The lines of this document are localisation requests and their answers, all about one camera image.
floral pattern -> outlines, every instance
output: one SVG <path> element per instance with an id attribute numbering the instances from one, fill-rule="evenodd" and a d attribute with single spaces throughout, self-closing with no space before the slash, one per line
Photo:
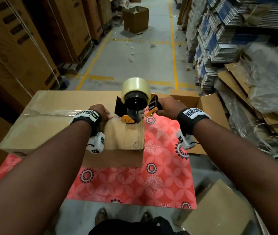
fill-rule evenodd
<path id="1" fill-rule="evenodd" d="M 145 150 L 141 168 L 81 167 L 67 199 L 196 209 L 188 152 L 178 142 L 177 121 L 145 119 Z M 21 161 L 9 154 L 0 179 Z"/>

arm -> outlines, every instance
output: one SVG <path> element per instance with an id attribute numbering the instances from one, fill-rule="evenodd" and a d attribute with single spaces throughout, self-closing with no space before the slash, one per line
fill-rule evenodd
<path id="1" fill-rule="evenodd" d="M 102 105 L 102 120 L 109 112 Z M 84 120 L 63 129 L 23 159 L 0 181 L 0 234 L 40 234 L 74 182 L 91 126 Z"/>
<path id="2" fill-rule="evenodd" d="M 159 101 L 164 110 L 157 114 L 171 119 L 186 108 L 172 97 Z M 190 134 L 257 210 L 269 232 L 278 234 L 278 162 L 209 119 L 196 123 Z"/>

foot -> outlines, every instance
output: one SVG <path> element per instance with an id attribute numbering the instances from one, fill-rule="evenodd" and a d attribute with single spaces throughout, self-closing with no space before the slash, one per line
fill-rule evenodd
<path id="1" fill-rule="evenodd" d="M 149 211 L 147 211 L 143 214 L 141 218 L 141 223 L 150 222 L 152 219 L 153 219 L 152 214 Z"/>
<path id="2" fill-rule="evenodd" d="M 107 213 L 104 208 L 101 208 L 95 215 L 94 225 L 98 225 L 99 223 L 103 222 L 104 220 L 108 220 Z"/>

